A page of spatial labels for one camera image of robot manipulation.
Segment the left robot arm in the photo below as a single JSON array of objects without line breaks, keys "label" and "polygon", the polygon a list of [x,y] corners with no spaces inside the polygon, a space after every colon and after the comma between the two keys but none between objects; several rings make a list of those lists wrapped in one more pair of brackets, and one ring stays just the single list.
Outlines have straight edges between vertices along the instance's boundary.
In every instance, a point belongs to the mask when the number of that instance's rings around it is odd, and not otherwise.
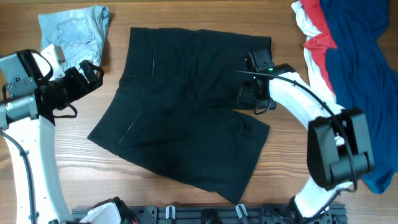
[{"label": "left robot arm", "polygon": [[9,148],[17,194],[17,223],[126,223],[115,199],[101,202],[81,218],[72,216],[55,161],[55,110],[103,84],[104,71],[88,60],[62,70],[60,47],[43,56],[21,50],[1,58],[1,137]]}]

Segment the black shorts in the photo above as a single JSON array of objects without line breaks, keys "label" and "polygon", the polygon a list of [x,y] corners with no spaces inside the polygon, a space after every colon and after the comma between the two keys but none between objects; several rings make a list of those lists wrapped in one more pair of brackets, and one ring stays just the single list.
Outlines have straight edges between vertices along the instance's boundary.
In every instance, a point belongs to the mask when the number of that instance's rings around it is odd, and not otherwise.
[{"label": "black shorts", "polygon": [[271,38],[131,29],[116,94],[88,139],[156,174],[239,203],[270,127],[237,100],[245,56]]}]

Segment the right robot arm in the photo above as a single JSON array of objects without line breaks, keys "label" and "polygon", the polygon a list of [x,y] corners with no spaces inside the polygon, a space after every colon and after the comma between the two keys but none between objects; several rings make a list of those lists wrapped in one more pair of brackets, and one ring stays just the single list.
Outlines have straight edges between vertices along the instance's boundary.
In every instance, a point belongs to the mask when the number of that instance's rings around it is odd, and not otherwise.
[{"label": "right robot arm", "polygon": [[373,150],[365,114],[346,110],[315,93],[289,64],[275,65],[267,49],[246,57],[247,75],[237,97],[254,104],[255,115],[287,108],[307,130],[307,168],[304,188],[278,212],[264,208],[264,216],[285,223],[312,223],[331,218],[331,204],[342,192],[354,193],[358,180],[374,169]]}]

